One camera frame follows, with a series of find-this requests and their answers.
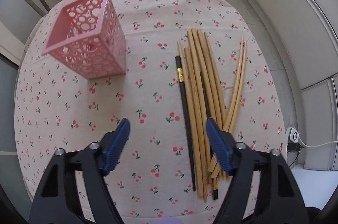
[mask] blue gripper pad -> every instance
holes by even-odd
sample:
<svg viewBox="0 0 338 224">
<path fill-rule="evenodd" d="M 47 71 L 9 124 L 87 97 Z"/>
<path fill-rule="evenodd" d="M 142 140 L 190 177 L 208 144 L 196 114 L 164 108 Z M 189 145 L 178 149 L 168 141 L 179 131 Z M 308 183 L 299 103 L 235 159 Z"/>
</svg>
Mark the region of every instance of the blue gripper pad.
<svg viewBox="0 0 338 224">
<path fill-rule="evenodd" d="M 126 144 L 129 138 L 130 133 L 129 120 L 124 118 L 117 127 L 116 131 L 112 133 L 114 134 L 114 136 L 112 137 L 108 147 L 106 148 L 104 157 L 104 167 L 102 168 L 102 173 L 104 174 L 104 176 L 108 175 L 109 172 L 113 171 L 119 162 L 119 157 L 122 153 L 124 145 Z"/>
<path fill-rule="evenodd" d="M 234 169 L 231 164 L 232 150 L 229 150 L 224 142 L 224 138 L 221 136 L 221 134 L 228 132 L 221 131 L 217 124 L 210 118 L 206 122 L 206 128 L 212 151 L 216 153 L 217 161 L 221 169 L 227 174 L 231 174 Z"/>
</svg>

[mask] tile floor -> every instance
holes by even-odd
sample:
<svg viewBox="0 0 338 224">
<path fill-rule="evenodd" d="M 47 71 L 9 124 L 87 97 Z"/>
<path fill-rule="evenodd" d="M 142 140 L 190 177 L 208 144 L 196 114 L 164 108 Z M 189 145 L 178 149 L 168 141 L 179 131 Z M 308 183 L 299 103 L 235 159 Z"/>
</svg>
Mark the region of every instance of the tile floor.
<svg viewBox="0 0 338 224">
<path fill-rule="evenodd" d="M 226 1 L 239 11 L 261 48 L 275 82 L 285 128 L 290 126 L 297 127 L 296 111 L 290 83 L 282 59 L 267 29 L 247 0 Z"/>
</svg>

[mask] table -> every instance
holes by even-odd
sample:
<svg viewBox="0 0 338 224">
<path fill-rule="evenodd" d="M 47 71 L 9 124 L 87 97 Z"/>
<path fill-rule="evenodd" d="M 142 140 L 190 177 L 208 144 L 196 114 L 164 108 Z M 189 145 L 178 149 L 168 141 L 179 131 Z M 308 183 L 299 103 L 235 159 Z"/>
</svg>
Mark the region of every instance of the table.
<svg viewBox="0 0 338 224">
<path fill-rule="evenodd" d="M 127 74 L 89 80 L 51 56 L 41 56 L 57 12 L 56 5 L 31 34 L 21 64 L 15 101 L 15 137 L 21 170 L 34 195 L 44 168 L 57 148 L 80 150 L 131 121 L 116 170 L 105 178 L 126 223 L 151 223 L 177 216 L 184 223 L 211 223 L 229 182 L 219 181 L 219 199 L 198 199 L 192 190 L 180 91 L 175 66 L 177 41 L 186 31 L 208 32 L 229 103 L 239 42 L 248 41 L 245 86 L 234 137 L 252 149 L 279 148 L 286 157 L 287 136 L 276 89 L 248 26 L 224 0 L 113 0 L 126 36 Z M 246 210 L 254 208 L 254 175 Z M 81 173 L 78 191 L 84 214 L 93 219 Z"/>
</svg>

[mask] metal screw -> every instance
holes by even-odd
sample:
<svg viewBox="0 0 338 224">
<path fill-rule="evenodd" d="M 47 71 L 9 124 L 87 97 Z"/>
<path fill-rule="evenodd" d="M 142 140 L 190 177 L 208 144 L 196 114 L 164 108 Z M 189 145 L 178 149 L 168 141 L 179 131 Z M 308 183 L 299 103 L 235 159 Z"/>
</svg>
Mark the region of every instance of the metal screw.
<svg viewBox="0 0 338 224">
<path fill-rule="evenodd" d="M 62 155 L 64 152 L 65 152 L 64 149 L 57 149 L 57 150 L 55 151 L 55 155 Z"/>
<path fill-rule="evenodd" d="M 281 154 L 281 152 L 278 149 L 272 149 L 270 152 L 275 156 L 279 156 Z"/>
<path fill-rule="evenodd" d="M 244 150 L 246 148 L 246 144 L 243 142 L 237 142 L 236 143 L 236 148 L 240 150 Z"/>
<path fill-rule="evenodd" d="M 100 146 L 99 143 L 93 142 L 93 143 L 91 143 L 91 144 L 89 145 L 89 149 L 91 149 L 91 150 L 96 150 L 96 149 L 99 148 L 99 146 Z"/>
</svg>

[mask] pink plastic basket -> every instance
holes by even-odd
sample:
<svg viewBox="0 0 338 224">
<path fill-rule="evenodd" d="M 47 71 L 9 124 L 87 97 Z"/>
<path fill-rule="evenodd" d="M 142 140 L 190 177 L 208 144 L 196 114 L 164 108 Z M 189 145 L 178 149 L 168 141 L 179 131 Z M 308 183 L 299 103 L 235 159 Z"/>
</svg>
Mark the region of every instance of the pink plastic basket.
<svg viewBox="0 0 338 224">
<path fill-rule="evenodd" d="M 111 0 L 77 0 L 64 6 L 42 55 L 87 79 L 125 74 L 125 36 Z"/>
</svg>

